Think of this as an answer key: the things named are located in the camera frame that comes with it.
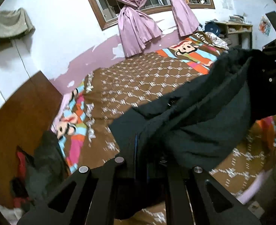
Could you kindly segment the pink curtain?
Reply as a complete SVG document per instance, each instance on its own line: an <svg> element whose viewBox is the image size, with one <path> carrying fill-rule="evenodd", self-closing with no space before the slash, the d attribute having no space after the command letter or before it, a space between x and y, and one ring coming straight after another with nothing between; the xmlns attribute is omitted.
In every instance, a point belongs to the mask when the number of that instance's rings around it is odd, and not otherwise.
<svg viewBox="0 0 276 225"><path fill-rule="evenodd" d="M187 36L199 27L199 22L184 0L169 0L172 14L181 37Z"/></svg>
<svg viewBox="0 0 276 225"><path fill-rule="evenodd" d="M118 16L118 28L126 57L142 53L146 43L161 36L156 22L140 9L147 0L116 0L124 4Z"/></svg>

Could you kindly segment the wooden shelf desk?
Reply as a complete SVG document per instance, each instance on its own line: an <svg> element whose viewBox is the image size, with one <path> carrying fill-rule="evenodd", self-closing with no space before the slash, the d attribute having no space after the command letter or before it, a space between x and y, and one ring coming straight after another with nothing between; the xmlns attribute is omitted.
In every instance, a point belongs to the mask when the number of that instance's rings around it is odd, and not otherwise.
<svg viewBox="0 0 276 225"><path fill-rule="evenodd" d="M252 49L252 24L229 21L215 21L215 23L221 29L220 35L224 35L224 39L230 42L229 47Z"/></svg>

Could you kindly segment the pink right curtain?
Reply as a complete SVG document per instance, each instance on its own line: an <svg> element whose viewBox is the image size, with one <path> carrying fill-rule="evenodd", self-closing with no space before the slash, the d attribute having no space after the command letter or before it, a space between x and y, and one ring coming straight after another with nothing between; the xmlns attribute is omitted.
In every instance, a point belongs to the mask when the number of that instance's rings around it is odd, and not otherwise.
<svg viewBox="0 0 276 225"><path fill-rule="evenodd" d="M199 22L184 0L169 0L172 14L181 37L187 36L199 27Z"/></svg>

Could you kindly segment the brown patterned bedspread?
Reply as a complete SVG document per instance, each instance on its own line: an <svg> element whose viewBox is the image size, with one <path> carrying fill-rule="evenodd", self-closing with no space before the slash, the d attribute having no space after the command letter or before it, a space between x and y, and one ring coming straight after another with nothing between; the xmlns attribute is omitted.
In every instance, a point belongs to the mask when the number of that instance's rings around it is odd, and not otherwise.
<svg viewBox="0 0 276 225"><path fill-rule="evenodd" d="M164 48L96 69L64 95L52 131L70 172L112 158L120 150L109 129L114 119L208 73L224 51L206 33L194 33L184 43L195 51L177 56L174 47ZM212 176L240 201L247 200L268 176L265 148L275 134L272 118L258 120Z"/></svg>

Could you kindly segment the brown wooden headboard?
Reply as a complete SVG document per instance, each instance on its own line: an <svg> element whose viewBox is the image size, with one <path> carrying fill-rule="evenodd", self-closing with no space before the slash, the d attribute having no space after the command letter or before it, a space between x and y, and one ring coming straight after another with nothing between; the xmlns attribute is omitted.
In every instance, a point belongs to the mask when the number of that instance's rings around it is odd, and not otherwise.
<svg viewBox="0 0 276 225"><path fill-rule="evenodd" d="M0 205L12 208L10 181L17 175L16 148L33 154L58 113L62 94L42 72L20 86L0 109Z"/></svg>

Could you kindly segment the pink left curtain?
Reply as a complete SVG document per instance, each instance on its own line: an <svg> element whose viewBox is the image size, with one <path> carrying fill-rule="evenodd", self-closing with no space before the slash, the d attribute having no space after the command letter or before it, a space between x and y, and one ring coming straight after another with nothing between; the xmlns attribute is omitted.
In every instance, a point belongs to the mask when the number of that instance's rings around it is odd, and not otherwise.
<svg viewBox="0 0 276 225"><path fill-rule="evenodd" d="M156 22L140 9L147 0L116 0L124 4L118 16L118 28L126 57L142 53L146 43L161 36Z"/></svg>

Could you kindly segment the dark clothes pile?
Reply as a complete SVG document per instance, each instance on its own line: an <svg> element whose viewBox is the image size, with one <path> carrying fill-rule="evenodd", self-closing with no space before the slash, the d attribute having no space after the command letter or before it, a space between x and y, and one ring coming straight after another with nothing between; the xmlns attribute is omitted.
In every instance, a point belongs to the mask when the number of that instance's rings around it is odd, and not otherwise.
<svg viewBox="0 0 276 225"><path fill-rule="evenodd" d="M13 205L29 210L44 201L68 176L57 136L52 131L42 134L34 154L16 148L17 176L10 181Z"/></svg>

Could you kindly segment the beige cloth on wall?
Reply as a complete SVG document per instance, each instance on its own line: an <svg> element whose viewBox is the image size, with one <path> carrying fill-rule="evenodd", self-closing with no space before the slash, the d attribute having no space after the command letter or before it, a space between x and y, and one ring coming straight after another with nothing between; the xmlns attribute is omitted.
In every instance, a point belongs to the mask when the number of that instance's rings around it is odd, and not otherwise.
<svg viewBox="0 0 276 225"><path fill-rule="evenodd" d="M34 31L35 26L24 8L0 11L0 46Z"/></svg>

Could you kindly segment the large black jacket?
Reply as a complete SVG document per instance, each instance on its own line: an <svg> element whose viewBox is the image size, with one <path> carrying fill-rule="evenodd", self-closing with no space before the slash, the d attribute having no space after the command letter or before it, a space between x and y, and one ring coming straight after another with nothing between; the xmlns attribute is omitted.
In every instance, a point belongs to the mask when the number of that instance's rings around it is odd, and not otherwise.
<svg viewBox="0 0 276 225"><path fill-rule="evenodd" d="M128 219L164 201L167 169L217 167L260 119L276 115L276 62L259 50L231 49L206 75L133 107L109 129L127 161L113 214Z"/></svg>

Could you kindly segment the dark blue bag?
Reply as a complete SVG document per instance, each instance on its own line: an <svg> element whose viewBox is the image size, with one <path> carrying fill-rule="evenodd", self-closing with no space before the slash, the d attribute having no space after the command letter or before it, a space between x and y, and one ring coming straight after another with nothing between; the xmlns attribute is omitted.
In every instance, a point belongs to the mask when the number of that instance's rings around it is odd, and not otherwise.
<svg viewBox="0 0 276 225"><path fill-rule="evenodd" d="M205 24L204 32L210 32L215 34L216 36L219 36L221 33L221 29L215 22L210 21Z"/></svg>

